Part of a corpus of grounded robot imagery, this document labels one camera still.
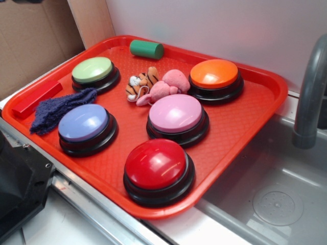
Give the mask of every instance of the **pink button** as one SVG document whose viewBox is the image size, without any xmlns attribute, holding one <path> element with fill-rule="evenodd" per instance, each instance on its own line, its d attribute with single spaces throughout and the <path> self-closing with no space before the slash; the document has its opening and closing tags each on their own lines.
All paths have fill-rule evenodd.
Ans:
<svg viewBox="0 0 327 245">
<path fill-rule="evenodd" d="M 200 102 L 186 94 L 173 94 L 159 99 L 151 107 L 150 121 L 157 130 L 180 133 L 194 127 L 201 119 Z"/>
</svg>

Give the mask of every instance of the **plastic tray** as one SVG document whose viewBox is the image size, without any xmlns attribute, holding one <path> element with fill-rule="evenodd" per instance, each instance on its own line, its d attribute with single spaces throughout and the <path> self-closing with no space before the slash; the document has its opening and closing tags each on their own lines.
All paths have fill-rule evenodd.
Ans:
<svg viewBox="0 0 327 245">
<path fill-rule="evenodd" d="M 149 139 L 146 123 L 150 106 L 137 107 L 135 103 L 127 101 L 126 84 L 131 76 L 146 72 L 149 66 L 158 69 L 160 78 L 170 69 L 179 69 L 188 77 L 195 64 L 216 57 L 169 45 L 164 45 L 165 54 L 160 60 L 137 57 L 129 51 L 129 44 L 134 39 L 145 40 L 134 36 L 118 36 L 82 52 L 10 99 L 2 115 L 5 121 L 131 215 L 143 219 L 159 219 L 179 214 L 197 203 L 283 103 L 288 88 L 284 79 L 274 73 L 236 63 L 245 80 L 243 93 L 225 105 L 204 105 L 210 118 L 209 133 L 199 144 L 186 149 L 196 169 L 192 191 L 174 205 L 145 208 L 129 199 L 123 185 L 123 173 L 128 154 Z M 119 134 L 115 142 L 104 151 L 86 158 L 72 158 L 60 148 L 57 129 L 44 136 L 31 135 L 29 128 L 34 113 L 26 119 L 20 119 L 15 117 L 11 108 L 48 80 L 58 80 L 63 86 L 63 90 L 54 97 L 75 93 L 71 80 L 73 68 L 81 61 L 96 56 L 108 57 L 121 72 L 119 84 L 113 90 L 99 95 L 95 102 L 115 116 Z"/>
</svg>

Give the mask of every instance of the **blue cloth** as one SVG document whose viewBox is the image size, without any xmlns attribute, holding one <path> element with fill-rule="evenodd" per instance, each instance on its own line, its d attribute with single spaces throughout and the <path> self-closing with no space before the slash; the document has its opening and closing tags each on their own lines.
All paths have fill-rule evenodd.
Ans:
<svg viewBox="0 0 327 245">
<path fill-rule="evenodd" d="M 35 120 L 30 128 L 30 133 L 43 135 L 52 131 L 66 115 L 74 108 L 93 103 L 97 98 L 97 90 L 86 88 L 79 93 L 63 97 L 48 99 L 40 102 L 35 112 Z"/>
</svg>

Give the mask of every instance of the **orange button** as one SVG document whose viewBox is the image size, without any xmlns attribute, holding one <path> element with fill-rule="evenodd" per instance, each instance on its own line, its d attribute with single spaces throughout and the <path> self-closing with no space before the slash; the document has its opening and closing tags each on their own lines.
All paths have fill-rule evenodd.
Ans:
<svg viewBox="0 0 327 245">
<path fill-rule="evenodd" d="M 227 60 L 206 60 L 191 70 L 194 85 L 201 88 L 217 89 L 232 84 L 238 77 L 237 66 Z"/>
</svg>

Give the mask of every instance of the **tiger toy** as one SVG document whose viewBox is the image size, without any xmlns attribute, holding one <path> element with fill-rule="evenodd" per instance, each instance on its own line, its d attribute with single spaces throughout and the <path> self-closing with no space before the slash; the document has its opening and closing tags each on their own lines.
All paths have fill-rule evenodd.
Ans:
<svg viewBox="0 0 327 245">
<path fill-rule="evenodd" d="M 158 70 L 154 66 L 150 66 L 147 73 L 140 73 L 138 77 L 131 76 L 126 86 L 127 100 L 136 102 L 141 96 L 149 93 L 158 78 Z"/>
</svg>

